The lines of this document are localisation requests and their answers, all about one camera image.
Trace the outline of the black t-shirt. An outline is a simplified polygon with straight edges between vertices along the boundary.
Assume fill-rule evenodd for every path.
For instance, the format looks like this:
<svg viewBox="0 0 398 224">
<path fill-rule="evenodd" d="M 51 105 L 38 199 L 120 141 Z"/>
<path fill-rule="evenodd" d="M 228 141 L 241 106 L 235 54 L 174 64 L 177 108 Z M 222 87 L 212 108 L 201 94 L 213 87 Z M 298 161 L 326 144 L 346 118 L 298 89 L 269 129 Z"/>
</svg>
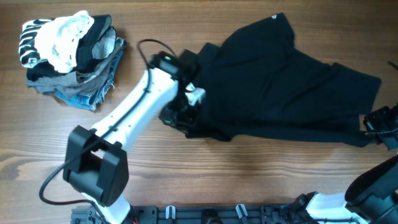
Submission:
<svg viewBox="0 0 398 224">
<path fill-rule="evenodd" d="M 205 99 L 186 137 L 368 145 L 359 117 L 372 110 L 381 80 L 311 58 L 294 38 L 280 13 L 238 29 L 220 46 L 205 44 L 194 81 Z"/>
</svg>

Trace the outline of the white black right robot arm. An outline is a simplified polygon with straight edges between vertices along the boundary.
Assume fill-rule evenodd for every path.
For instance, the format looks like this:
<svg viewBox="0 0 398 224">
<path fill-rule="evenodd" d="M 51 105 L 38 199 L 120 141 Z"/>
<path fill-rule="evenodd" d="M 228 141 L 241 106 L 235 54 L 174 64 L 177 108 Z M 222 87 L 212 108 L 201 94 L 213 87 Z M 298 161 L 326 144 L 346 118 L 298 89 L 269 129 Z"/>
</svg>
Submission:
<svg viewBox="0 0 398 224">
<path fill-rule="evenodd" d="M 397 224 L 397 156 L 357 177 L 345 193 L 301 195 L 291 223 Z"/>
</svg>

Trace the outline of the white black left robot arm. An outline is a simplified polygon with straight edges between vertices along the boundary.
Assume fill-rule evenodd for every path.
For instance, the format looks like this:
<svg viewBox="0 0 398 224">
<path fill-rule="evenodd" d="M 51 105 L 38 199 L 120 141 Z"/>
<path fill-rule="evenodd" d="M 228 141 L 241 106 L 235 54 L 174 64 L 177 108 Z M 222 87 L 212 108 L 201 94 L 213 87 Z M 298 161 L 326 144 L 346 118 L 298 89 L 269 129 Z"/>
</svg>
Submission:
<svg viewBox="0 0 398 224">
<path fill-rule="evenodd" d="M 194 124 L 204 90 L 191 82 L 198 75 L 198 55 L 178 57 L 161 51 L 130 94 L 91 129 L 77 126 L 69 135 L 63 179 L 90 203 L 72 211 L 72 223 L 134 223 L 124 197 L 129 181 L 127 156 L 138 135 L 155 115 L 169 126 Z"/>
</svg>

